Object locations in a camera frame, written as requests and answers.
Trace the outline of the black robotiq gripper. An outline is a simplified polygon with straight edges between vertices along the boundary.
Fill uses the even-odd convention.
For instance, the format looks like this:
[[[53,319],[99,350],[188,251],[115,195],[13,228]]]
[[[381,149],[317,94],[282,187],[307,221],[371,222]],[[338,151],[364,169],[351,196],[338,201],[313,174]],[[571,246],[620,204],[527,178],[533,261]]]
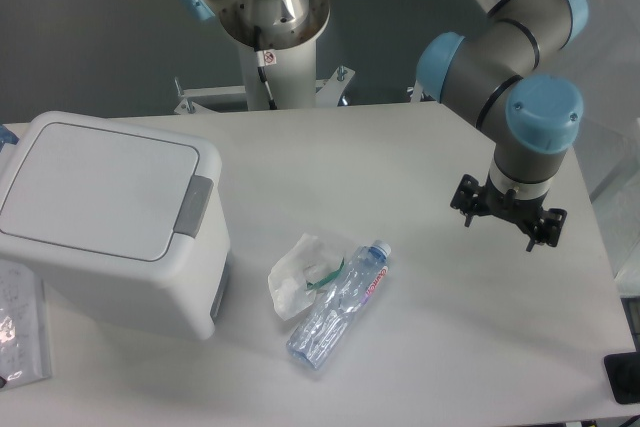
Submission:
[[[464,174],[450,202],[450,207],[464,216],[464,226],[470,227],[475,217],[488,214],[516,225],[529,237],[526,251],[536,245],[555,248],[561,236],[567,211],[560,208],[544,210],[545,195],[530,200],[519,199],[514,193],[502,193],[488,179],[482,186],[476,178]]]

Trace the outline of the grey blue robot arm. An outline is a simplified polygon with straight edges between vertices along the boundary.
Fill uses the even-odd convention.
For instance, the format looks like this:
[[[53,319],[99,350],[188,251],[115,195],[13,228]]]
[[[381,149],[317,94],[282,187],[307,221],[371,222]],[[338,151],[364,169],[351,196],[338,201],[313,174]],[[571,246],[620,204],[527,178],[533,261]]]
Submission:
[[[239,48],[248,106],[319,105],[317,38],[328,0],[181,0],[199,20],[218,20]],[[550,184],[573,145],[584,102],[571,82],[538,72],[585,27],[586,0],[476,0],[490,20],[480,37],[448,32],[421,54],[416,80],[495,145],[487,179],[460,181],[451,201],[467,220],[493,216],[531,246],[556,246],[566,220],[545,209]]]

